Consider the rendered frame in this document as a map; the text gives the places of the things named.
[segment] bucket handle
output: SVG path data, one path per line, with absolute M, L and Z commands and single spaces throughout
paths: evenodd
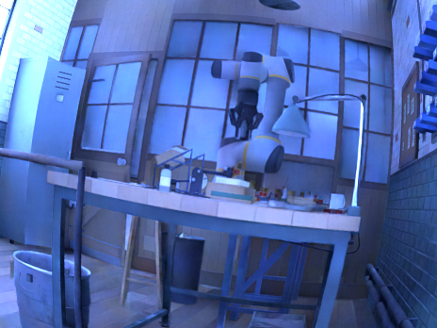
M 21 287 L 29 292 L 37 292 L 38 289 L 40 289 L 40 283 L 38 281 L 33 280 L 33 274 L 27 274 L 26 276 L 22 277 L 22 272 L 20 272 L 20 275 L 18 277 L 18 281 L 21 285 Z

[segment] wooden wall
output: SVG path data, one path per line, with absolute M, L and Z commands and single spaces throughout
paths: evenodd
M 344 37 L 372 42 L 391 47 L 392 30 L 388 0 L 299 0 L 301 9 L 279 11 L 266 8 L 258 0 L 79 0 L 73 16 L 74 21 L 102 18 L 93 53 L 134 51 L 165 51 L 173 15 L 198 19 L 238 20 L 264 18 L 276 23 L 308 26 L 339 33 Z M 99 176 L 128 181 L 129 168 L 110 168 L 104 162 L 86 160 L 90 170 Z M 339 186 L 337 192 L 351 195 L 351 187 Z M 361 247 L 356 254 L 348 255 L 343 271 L 340 297 L 366 297 L 363 282 L 364 267 L 375 263 L 380 246 L 387 191 L 360 189 L 359 204 L 362 206 Z M 123 220 L 116 213 L 106 213 Z M 100 216 L 94 224 L 105 224 Z M 206 239 L 202 263 L 201 283 L 220 285 L 224 270 L 227 234 L 201 229 L 180 227 L 180 231 Z M 152 221 L 140 220 L 136 238 L 133 265 L 135 268 L 154 271 L 154 252 L 147 249 L 148 238 L 154 236 Z M 269 253 L 279 246 L 273 241 Z M 251 246 L 253 254 L 260 254 L 262 240 L 256 238 Z M 352 251 L 357 244 L 350 246 Z M 326 253 L 309 250 L 305 267 L 302 295 L 317 295 L 320 287 Z M 259 258 L 251 256 L 248 273 L 258 268 Z M 285 275 L 286 260 L 275 265 L 270 274 Z

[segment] black bin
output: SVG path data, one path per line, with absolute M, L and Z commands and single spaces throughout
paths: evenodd
M 173 275 L 171 285 L 178 288 L 198 290 L 201 279 L 204 238 L 184 236 L 176 237 L 173 253 Z M 162 232 L 162 271 L 166 271 L 167 232 Z M 182 304 L 195 304 L 197 297 L 171 293 L 171 301 Z

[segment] lamp pole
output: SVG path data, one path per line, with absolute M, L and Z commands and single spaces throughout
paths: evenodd
M 348 214 L 353 216 L 360 215 L 360 208 L 358 207 L 358 183 L 360 179 L 361 158 L 363 154 L 363 131 L 364 131 L 364 108 L 367 97 L 365 95 L 357 96 L 354 94 L 321 94 L 317 96 L 299 98 L 293 97 L 294 104 L 303 103 L 307 101 L 345 101 L 345 100 L 359 100 L 361 102 L 360 110 L 360 136 L 358 138 L 358 155 L 357 168 L 355 171 L 355 182 L 353 185 L 352 205 L 348 209 Z

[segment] wooden easel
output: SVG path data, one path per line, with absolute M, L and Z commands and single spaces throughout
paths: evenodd
M 139 283 L 144 285 L 155 285 L 157 289 L 158 307 L 162 306 L 162 272 L 161 272 L 161 222 L 154 222 L 154 263 L 156 265 L 156 275 L 148 272 L 139 271 L 138 273 L 132 273 L 132 256 L 134 254 L 135 233 L 138 226 L 138 217 L 132 216 L 131 227 L 129 229 L 129 238 L 127 242 L 126 257 L 124 260 L 124 271 L 121 284 L 121 298 L 120 305 L 124 306 L 126 302 L 127 289 L 129 282 Z M 148 282 L 138 279 L 130 278 L 130 275 L 135 275 L 147 279 L 154 279 L 154 282 Z

